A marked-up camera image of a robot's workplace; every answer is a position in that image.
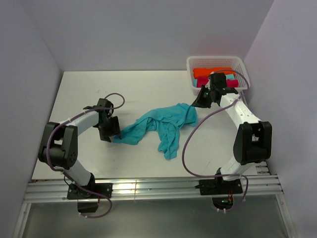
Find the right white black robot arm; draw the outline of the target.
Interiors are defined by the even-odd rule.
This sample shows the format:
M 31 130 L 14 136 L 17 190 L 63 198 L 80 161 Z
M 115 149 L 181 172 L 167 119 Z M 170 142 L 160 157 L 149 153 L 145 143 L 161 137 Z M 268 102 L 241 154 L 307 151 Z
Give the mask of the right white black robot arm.
M 208 88 L 202 86 L 194 107 L 210 108 L 212 103 L 220 106 L 213 114 L 226 111 L 235 126 L 237 134 L 233 143 L 233 157 L 216 174 L 214 187 L 219 193 L 226 193 L 232 181 L 244 174 L 250 167 L 271 156 L 272 125 L 255 116 L 242 100 L 242 95 L 234 88 Z

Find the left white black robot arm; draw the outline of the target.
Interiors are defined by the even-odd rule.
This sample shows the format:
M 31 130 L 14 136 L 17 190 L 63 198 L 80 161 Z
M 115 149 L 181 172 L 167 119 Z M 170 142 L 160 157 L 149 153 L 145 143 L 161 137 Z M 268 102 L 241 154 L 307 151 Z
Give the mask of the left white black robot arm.
M 111 142 L 112 137 L 120 137 L 118 117 L 113 112 L 110 108 L 85 108 L 65 121 L 48 122 L 44 128 L 38 159 L 69 178 L 85 198 L 96 195 L 97 186 L 94 175 L 78 160 L 78 137 L 91 127 L 98 129 L 101 141 Z

